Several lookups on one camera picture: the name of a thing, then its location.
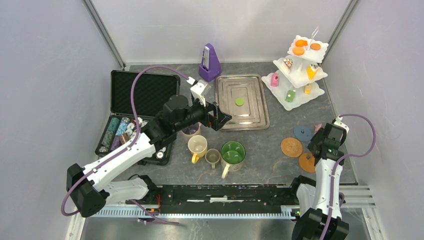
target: mug handle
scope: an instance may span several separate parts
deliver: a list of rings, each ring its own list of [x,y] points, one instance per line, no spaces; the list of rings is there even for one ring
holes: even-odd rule
[[[227,177],[227,174],[228,174],[228,170],[229,169],[230,169],[230,165],[229,164],[226,164],[225,165],[225,168],[224,168],[224,171],[222,172],[222,175],[221,175],[221,178],[222,179],[225,179]]]
[[[191,158],[191,163],[195,164],[199,161],[200,157],[197,153],[193,154],[193,157]]]

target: brown coaster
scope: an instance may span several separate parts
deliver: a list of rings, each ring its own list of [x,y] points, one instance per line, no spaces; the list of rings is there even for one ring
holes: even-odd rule
[[[281,150],[285,155],[297,158],[302,154],[303,146],[296,138],[288,137],[281,142]]]
[[[300,167],[308,173],[315,173],[315,157],[312,155],[312,153],[307,152],[299,157],[299,165]]]

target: green mug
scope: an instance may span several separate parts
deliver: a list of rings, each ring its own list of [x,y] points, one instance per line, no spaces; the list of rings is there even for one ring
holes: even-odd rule
[[[221,165],[224,168],[222,179],[227,177],[228,172],[236,172],[243,166],[246,157],[245,147],[237,141],[226,142],[221,148]]]

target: case lid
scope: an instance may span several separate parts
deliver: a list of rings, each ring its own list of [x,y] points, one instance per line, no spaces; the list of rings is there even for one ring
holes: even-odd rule
[[[110,111],[115,114],[132,115],[131,86],[138,72],[113,70],[110,73]],[[180,77],[144,73],[134,89],[135,110],[139,116],[154,117],[173,95],[180,92]]]

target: white wall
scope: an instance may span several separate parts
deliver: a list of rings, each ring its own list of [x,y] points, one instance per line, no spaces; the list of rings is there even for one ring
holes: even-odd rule
[[[0,239],[60,240],[66,170],[94,159],[118,66],[80,0],[5,1],[0,32]]]
[[[424,236],[423,9],[423,1],[360,1],[323,67],[337,113],[375,124],[376,148],[355,164],[390,240]],[[345,120],[349,152],[365,152],[369,127]]]
[[[93,0],[127,63],[199,63],[211,43],[221,62],[272,61],[296,35],[330,39],[349,0]]]

